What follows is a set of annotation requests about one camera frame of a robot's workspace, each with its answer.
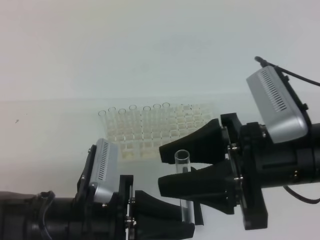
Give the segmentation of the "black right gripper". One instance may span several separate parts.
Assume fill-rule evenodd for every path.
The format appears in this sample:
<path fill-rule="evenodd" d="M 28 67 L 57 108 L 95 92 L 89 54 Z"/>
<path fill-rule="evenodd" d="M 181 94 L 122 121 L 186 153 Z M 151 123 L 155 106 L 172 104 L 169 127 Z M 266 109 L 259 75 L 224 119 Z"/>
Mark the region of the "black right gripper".
<path fill-rule="evenodd" d="M 188 151 L 192 163 L 211 164 L 160 177 L 160 195 L 198 202 L 227 215 L 235 213 L 238 203 L 246 230 L 265 229 L 269 215 L 255 157 L 263 145 L 263 131 L 257 122 L 241 124 L 236 113 L 222 114 L 220 119 L 228 136 L 230 163 L 223 161 L 225 141 L 219 120 L 212 119 L 195 132 L 159 147 L 161 161 L 166 164 L 175 163 L 179 150 Z"/>

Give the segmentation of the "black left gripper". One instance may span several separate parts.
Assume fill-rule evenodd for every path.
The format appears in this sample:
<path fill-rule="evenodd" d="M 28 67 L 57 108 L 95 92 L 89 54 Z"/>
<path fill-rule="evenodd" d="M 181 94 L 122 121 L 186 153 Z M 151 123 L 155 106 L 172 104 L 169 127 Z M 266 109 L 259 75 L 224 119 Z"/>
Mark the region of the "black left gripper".
<path fill-rule="evenodd" d="M 102 208 L 101 240 L 185 240 L 194 236 L 195 224 L 182 221 L 179 205 L 142 190 L 136 190 L 133 197 L 133 182 L 133 175 L 121 175 L 118 191 Z M 148 217 L 135 220 L 134 216 Z"/>

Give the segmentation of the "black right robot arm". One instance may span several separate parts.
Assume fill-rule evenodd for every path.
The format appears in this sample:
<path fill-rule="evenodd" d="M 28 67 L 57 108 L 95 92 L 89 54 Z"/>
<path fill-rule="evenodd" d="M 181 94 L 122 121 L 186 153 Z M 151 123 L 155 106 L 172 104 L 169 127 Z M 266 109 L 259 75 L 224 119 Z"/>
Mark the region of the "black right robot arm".
<path fill-rule="evenodd" d="M 205 168 L 158 179 L 163 197 L 198 202 L 227 215 L 240 206 L 246 230 L 265 229 L 268 211 L 264 188 L 317 183 L 320 180 L 320 126 L 301 138 L 274 143 L 257 122 L 241 124 L 235 113 L 210 120 L 200 129 L 159 148 L 161 161 L 189 152 Z"/>

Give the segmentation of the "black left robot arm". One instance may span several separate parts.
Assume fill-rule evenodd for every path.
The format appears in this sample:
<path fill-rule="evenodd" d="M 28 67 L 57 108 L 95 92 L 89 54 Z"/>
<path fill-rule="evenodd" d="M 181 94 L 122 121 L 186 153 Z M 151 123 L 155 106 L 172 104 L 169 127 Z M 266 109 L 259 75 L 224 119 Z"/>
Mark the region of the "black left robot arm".
<path fill-rule="evenodd" d="M 39 194 L 0 194 L 3 240 L 184 240 L 195 224 L 180 207 L 132 190 L 134 177 L 121 175 L 108 203 L 94 202 L 94 188 L 80 184 L 74 198 Z"/>

